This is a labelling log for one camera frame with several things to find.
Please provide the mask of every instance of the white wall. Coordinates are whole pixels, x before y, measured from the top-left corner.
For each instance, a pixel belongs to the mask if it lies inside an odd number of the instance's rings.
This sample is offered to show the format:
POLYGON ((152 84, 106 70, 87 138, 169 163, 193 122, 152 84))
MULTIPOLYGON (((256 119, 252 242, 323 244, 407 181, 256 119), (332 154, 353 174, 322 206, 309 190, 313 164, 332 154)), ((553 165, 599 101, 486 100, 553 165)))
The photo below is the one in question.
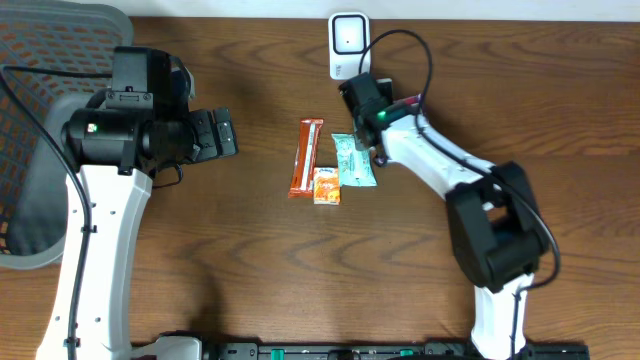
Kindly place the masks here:
POLYGON ((360 10, 372 19, 640 21, 640 0, 72 0, 127 15, 328 18, 360 10))

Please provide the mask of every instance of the light blue packet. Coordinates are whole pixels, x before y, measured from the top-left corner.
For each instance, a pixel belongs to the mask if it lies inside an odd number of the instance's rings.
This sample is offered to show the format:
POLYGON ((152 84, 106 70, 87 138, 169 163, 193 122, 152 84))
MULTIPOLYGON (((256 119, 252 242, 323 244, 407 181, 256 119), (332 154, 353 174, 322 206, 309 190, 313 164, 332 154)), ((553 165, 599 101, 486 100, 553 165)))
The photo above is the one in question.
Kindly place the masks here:
POLYGON ((340 186, 377 186, 368 150, 357 150, 353 134, 331 134, 336 143, 340 186))

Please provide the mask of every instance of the candy wrapper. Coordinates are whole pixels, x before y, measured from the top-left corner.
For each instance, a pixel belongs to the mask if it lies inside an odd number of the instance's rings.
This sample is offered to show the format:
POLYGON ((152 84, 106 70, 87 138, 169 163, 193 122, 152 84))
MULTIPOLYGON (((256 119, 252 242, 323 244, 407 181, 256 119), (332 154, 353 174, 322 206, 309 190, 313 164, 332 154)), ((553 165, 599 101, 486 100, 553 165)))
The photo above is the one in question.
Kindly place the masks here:
POLYGON ((322 119, 300 120, 298 152, 293 169, 293 178, 289 187, 289 197, 313 197, 313 168, 316 164, 318 137, 323 124, 322 119))
POLYGON ((377 186, 368 150, 357 150, 353 134, 332 134, 338 153, 340 186, 377 186))
POLYGON ((336 168, 313 170, 313 203, 340 204, 340 178, 336 168))

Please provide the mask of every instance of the orange packet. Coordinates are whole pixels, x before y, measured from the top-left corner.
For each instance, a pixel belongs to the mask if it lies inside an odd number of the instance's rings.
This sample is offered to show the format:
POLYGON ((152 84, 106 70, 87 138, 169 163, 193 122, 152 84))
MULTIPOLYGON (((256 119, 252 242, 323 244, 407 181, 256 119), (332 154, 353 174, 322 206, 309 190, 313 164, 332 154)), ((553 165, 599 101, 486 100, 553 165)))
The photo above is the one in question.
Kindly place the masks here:
POLYGON ((340 172, 336 168, 313 170, 313 203, 340 204, 340 172))
POLYGON ((298 152, 289 187, 289 197, 313 197, 313 168, 323 119, 301 119, 298 152))

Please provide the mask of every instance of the wood grain surface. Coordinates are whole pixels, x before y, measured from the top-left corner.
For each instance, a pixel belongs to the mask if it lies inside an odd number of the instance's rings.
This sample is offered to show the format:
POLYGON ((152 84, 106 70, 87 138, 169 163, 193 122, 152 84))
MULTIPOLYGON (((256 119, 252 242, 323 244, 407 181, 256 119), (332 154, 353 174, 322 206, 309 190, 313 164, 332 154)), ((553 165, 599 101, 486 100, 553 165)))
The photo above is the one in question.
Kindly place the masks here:
MULTIPOLYGON (((410 171, 340 206, 287 199, 301 117, 351 120, 329 78, 321 20, 133 19, 135 42, 182 58, 192 109, 228 106, 240 154, 185 168, 153 193, 140 228, 131 337, 203 331, 264 342, 410 342, 467 337, 473 288, 450 249, 444 204, 410 171)), ((528 171, 564 267, 528 299, 526 335, 578 341, 592 359, 640 357, 640 24, 374 21, 431 44, 434 125, 460 146, 528 171)), ((416 94, 424 54, 382 41, 373 72, 416 94)), ((161 174, 158 182, 172 174, 161 174)), ((538 279, 549 273, 550 255, 538 279)), ((31 359, 59 268, 0 270, 0 359, 31 359)))

